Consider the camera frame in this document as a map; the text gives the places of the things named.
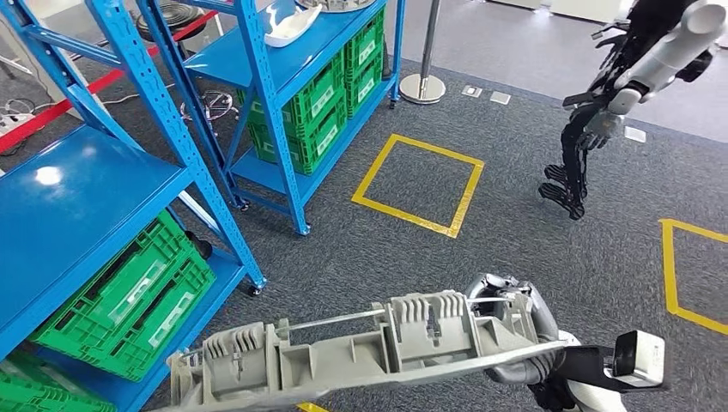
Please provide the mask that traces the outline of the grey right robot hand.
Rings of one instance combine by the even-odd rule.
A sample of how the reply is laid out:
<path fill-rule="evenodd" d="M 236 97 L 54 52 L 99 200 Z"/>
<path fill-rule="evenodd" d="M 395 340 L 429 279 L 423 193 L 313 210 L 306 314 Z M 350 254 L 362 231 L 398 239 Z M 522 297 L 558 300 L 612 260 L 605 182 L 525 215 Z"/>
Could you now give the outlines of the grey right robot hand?
<path fill-rule="evenodd" d="M 464 294 L 470 298 L 504 297 L 508 293 L 528 298 L 528 313 L 539 342 L 558 339 L 559 329 L 548 305 L 532 282 L 513 276 L 482 273 L 476 276 Z M 561 361 L 561 351 L 552 351 L 521 362 L 500 365 L 485 371 L 494 382 L 504 385 L 536 385 L 543 383 Z"/>

